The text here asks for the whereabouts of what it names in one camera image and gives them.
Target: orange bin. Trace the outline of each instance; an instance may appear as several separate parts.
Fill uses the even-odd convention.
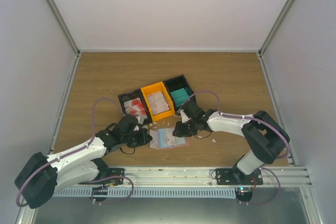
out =
[[[175,114],[175,110],[174,110],[174,105],[173,105],[173,101],[172,99],[170,98],[168,92],[167,92],[167,89],[166,87],[164,86],[163,82],[158,82],[156,84],[153,84],[153,85],[149,85],[149,86],[146,86],[146,87],[143,87],[141,88],[141,92],[145,98],[145,101],[146,101],[146,104],[149,108],[149,112],[151,114],[151,117],[152,117],[152,120],[153,122],[155,121],[158,121],[160,119],[163,119],[163,118],[166,118],[168,116],[171,116],[171,115],[174,115]],[[158,115],[153,115],[153,112],[152,112],[152,109],[151,109],[151,106],[150,104],[148,103],[148,99],[147,99],[147,96],[151,95],[151,94],[154,94],[156,92],[161,92],[166,100],[166,102],[168,103],[168,106],[170,108],[170,110],[168,111],[165,111],[165,112],[162,112]]]

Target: wooden table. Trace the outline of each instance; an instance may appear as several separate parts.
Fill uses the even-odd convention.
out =
[[[264,76],[254,53],[204,52],[108,52],[84,53],[71,88],[55,152],[88,140],[92,135],[91,108],[95,100],[133,91],[184,74],[194,91],[212,90],[221,98],[221,110],[236,114],[254,114],[265,110],[275,118]],[[217,108],[216,98],[207,93],[197,96],[205,111]],[[118,122],[121,113],[109,102],[100,102],[95,110],[96,129]],[[174,127],[171,116],[153,127]],[[103,159],[110,166],[232,166],[249,151],[243,137],[214,132],[203,139],[190,138],[190,146],[168,150],[136,149],[133,155],[119,151]],[[274,165],[288,165],[286,159]]]

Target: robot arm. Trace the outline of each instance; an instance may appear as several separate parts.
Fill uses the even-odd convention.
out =
[[[152,137],[146,129],[141,128],[142,123],[141,118],[125,115],[118,124],[109,125],[99,131],[93,139],[66,151],[48,156],[44,156],[41,152],[36,153],[26,163],[14,183],[21,189],[33,172],[50,161],[57,160],[38,172],[22,192],[29,207],[37,208],[63,188],[83,182],[89,184],[90,180],[115,175],[113,173],[115,171],[109,168],[101,157],[119,150],[122,144],[135,148],[149,143]],[[114,181],[105,180],[99,185],[111,183]]]
[[[246,115],[241,119],[226,117],[217,110],[204,112],[193,101],[182,106],[182,122],[177,122],[174,136],[184,137],[196,135],[198,131],[222,131],[244,136],[251,148],[233,167],[233,176],[239,184],[243,184],[246,176],[252,174],[263,164],[272,164],[285,148],[283,140],[271,129],[249,120],[260,119],[275,128],[289,142],[287,133],[265,111],[254,115]]]

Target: white panel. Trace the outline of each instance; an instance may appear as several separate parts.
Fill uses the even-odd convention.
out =
[[[77,46],[258,50],[286,0],[55,0]]]
[[[295,160],[308,169],[326,223],[335,223],[336,4],[296,0],[265,61]]]
[[[51,143],[75,54],[45,0],[0,0],[0,51],[0,216],[14,223],[14,179]]]

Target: purple cable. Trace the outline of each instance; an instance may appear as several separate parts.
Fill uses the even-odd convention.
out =
[[[281,195],[281,184],[280,184],[280,180],[279,178],[277,177],[277,175],[275,175],[274,172],[272,172],[270,169],[268,168],[265,168],[265,167],[261,167],[261,169],[264,169],[264,170],[267,170],[269,171],[270,173],[273,174],[274,178],[277,180],[278,182],[278,186],[279,186],[279,190],[278,190],[278,193],[276,194],[276,196],[273,198],[273,199],[270,199],[270,200],[266,200],[264,202],[251,202],[251,203],[248,203],[248,202],[245,202],[245,201],[240,201],[236,198],[236,201],[239,202],[239,204],[241,204],[242,202],[243,203],[246,203],[246,205],[253,205],[253,206],[262,206],[262,205],[266,205],[266,204],[269,204],[269,203],[272,203],[273,201],[277,200],[280,195]]]
[[[123,179],[128,180],[131,183],[131,185],[132,185],[131,192],[125,198],[123,198],[121,200],[113,201],[113,202],[105,202],[105,203],[99,202],[100,205],[114,205],[114,204],[122,203],[122,202],[128,200],[132,196],[132,194],[134,192],[134,183],[133,183],[133,181],[130,178],[127,178],[125,176],[110,176],[110,177],[107,177],[107,178],[102,178],[102,179],[97,179],[97,180],[91,180],[91,181],[88,181],[88,182],[95,182],[95,183],[97,183],[97,182],[102,182],[102,181],[105,181],[107,179],[112,179],[112,178],[123,178]],[[91,195],[92,202],[94,202],[93,201],[94,194],[95,194],[95,191],[92,191],[92,195]]]
[[[274,131],[274,133],[276,133],[280,139],[283,141],[283,143],[285,144],[285,147],[286,147],[286,152],[281,155],[281,156],[278,156],[277,159],[280,159],[280,158],[284,158],[284,157],[287,157],[288,154],[289,154],[289,151],[290,151],[290,147],[289,147],[289,144],[287,142],[287,140],[285,139],[285,137],[276,129],[274,128],[272,125],[264,122],[263,120],[260,120],[260,119],[257,119],[257,118],[253,118],[252,116],[244,116],[244,115],[235,115],[235,114],[227,114],[227,113],[224,113],[222,111],[220,111],[220,107],[221,107],[221,99],[219,98],[218,94],[216,94],[215,92],[211,91],[211,90],[201,90],[201,91],[197,91],[195,93],[193,93],[180,107],[180,109],[177,111],[178,113],[181,111],[181,108],[182,106],[190,100],[191,97],[199,94],[199,93],[204,93],[204,92],[207,92],[207,93],[211,93],[213,94],[216,98],[217,98],[217,102],[218,102],[218,106],[217,106],[217,111],[219,112],[220,115],[222,116],[225,116],[227,118],[233,118],[233,119],[247,119],[247,120],[252,120],[252,121],[256,121],[258,123],[261,123],[263,124],[264,126],[270,128],[272,131]]]
[[[124,113],[123,113],[121,107],[116,103],[115,100],[113,100],[113,99],[111,99],[111,98],[107,98],[107,97],[98,99],[98,100],[93,104],[93,106],[92,106],[92,110],[91,110],[91,123],[92,123],[92,131],[93,131],[93,133],[92,133],[92,137],[91,137],[90,141],[88,142],[88,145],[92,144],[93,140],[95,139],[95,135],[96,135],[96,126],[95,126],[95,123],[94,123],[94,122],[95,122],[95,121],[94,121],[94,120],[95,120],[95,117],[94,117],[94,109],[95,109],[97,103],[100,102],[100,101],[102,101],[102,100],[109,100],[109,101],[113,102],[113,103],[118,107],[118,109],[121,111],[121,113],[124,115]],[[27,178],[27,180],[23,183],[23,185],[21,186],[21,188],[20,188],[20,190],[19,190],[19,192],[18,192],[18,194],[17,194],[17,196],[16,196],[16,200],[15,200],[16,205],[17,205],[18,207],[25,207],[25,206],[28,205],[28,203],[24,203],[24,204],[21,204],[21,203],[20,203],[20,196],[21,196],[22,192],[24,191],[24,189],[26,188],[26,186],[28,185],[28,183],[31,181],[32,178],[34,178],[34,176],[35,176],[36,174],[38,174],[41,170],[43,170],[44,168],[46,168],[48,165],[51,165],[51,164],[53,164],[54,162],[56,162],[56,161],[58,161],[58,160],[61,160],[61,159],[65,158],[65,157],[67,157],[67,156],[70,156],[70,155],[72,155],[72,154],[74,154],[74,153],[80,152],[80,151],[84,150],[85,148],[87,148],[86,145],[84,145],[84,146],[82,146],[82,147],[80,147],[80,148],[78,148],[78,149],[76,149],[76,150],[73,150],[72,152],[66,153],[66,154],[60,156],[59,158],[55,158],[55,159],[49,161],[48,163],[44,164],[43,166],[41,166],[41,167],[38,168],[37,170],[35,170],[35,171],[34,171],[34,172]]]

